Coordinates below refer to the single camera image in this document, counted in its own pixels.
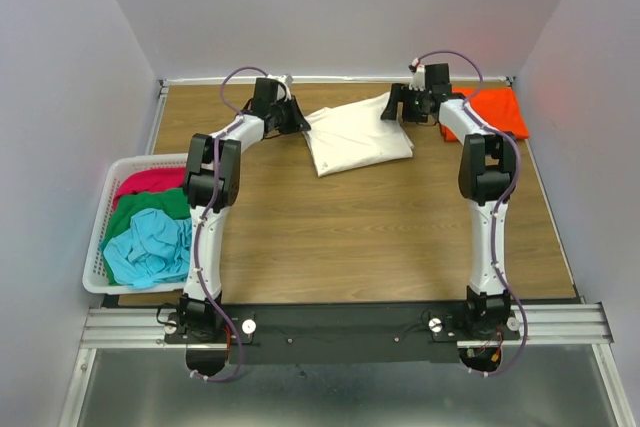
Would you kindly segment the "white t-shirt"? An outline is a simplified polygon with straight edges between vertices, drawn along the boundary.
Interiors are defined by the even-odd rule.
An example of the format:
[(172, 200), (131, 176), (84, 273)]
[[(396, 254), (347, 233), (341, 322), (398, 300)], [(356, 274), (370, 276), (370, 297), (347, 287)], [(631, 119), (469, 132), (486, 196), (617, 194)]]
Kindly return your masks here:
[(381, 118), (390, 95), (329, 108), (306, 116), (304, 133), (318, 177), (411, 158), (414, 144), (396, 121)]

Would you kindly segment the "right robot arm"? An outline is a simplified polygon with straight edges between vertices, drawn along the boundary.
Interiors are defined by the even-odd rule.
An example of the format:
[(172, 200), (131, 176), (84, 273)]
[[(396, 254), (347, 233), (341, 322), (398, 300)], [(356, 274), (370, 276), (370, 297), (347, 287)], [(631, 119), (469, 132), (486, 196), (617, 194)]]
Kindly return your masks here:
[(414, 60), (408, 83), (391, 85), (380, 119), (420, 123), (432, 119), (462, 145), (461, 196), (471, 214), (472, 267), (460, 326), (480, 339), (505, 325), (511, 295), (505, 268), (508, 202), (519, 180), (521, 153), (515, 138), (484, 120), (467, 97), (453, 90), (446, 63)]

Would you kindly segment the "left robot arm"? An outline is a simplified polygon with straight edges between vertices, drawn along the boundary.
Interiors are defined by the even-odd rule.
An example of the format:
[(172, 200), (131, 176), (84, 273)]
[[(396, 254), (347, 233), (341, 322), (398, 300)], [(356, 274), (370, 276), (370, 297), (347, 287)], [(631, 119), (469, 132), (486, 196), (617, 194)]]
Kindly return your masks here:
[(229, 325), (220, 305), (220, 261), (225, 223), (240, 188), (242, 154), (269, 134), (308, 132), (309, 123), (291, 92), (292, 77), (255, 80), (252, 97), (233, 121), (191, 138), (183, 192), (190, 207), (190, 267), (177, 309), (178, 325), (201, 342)]

